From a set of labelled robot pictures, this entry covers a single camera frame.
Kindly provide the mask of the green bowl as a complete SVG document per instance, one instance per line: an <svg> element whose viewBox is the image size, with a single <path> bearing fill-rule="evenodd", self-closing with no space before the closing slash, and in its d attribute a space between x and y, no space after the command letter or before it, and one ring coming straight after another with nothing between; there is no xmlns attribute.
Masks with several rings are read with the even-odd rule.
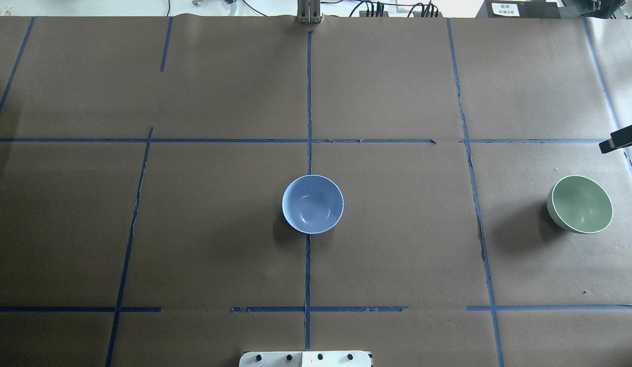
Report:
<svg viewBox="0 0 632 367"><path fill-rule="evenodd" d="M609 227L614 209L607 192L592 179L565 176L549 190L547 213L556 225L577 234L596 234Z"/></svg>

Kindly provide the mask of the blue bowl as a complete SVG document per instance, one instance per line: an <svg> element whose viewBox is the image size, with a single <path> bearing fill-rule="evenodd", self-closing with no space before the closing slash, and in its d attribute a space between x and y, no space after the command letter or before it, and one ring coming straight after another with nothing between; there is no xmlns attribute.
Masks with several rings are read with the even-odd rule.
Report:
<svg viewBox="0 0 632 367"><path fill-rule="evenodd" d="M328 177L315 174L297 177L288 184L281 199L282 214L288 225L309 235L334 228L345 207L339 186Z"/></svg>

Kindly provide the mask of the black power box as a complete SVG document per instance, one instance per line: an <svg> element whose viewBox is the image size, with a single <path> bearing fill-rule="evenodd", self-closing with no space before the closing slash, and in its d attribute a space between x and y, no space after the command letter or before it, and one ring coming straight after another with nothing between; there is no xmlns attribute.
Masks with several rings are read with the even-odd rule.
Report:
<svg viewBox="0 0 632 367"><path fill-rule="evenodd" d="M561 14L552 2L484 1L475 18L561 19Z"/></svg>

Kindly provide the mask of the aluminium frame post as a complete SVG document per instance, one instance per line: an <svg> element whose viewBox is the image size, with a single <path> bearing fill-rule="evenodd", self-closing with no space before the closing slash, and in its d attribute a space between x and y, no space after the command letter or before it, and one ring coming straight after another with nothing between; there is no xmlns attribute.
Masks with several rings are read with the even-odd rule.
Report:
<svg viewBox="0 0 632 367"><path fill-rule="evenodd" d="M323 18L321 4L321 0L297 0L297 23L321 23Z"/></svg>

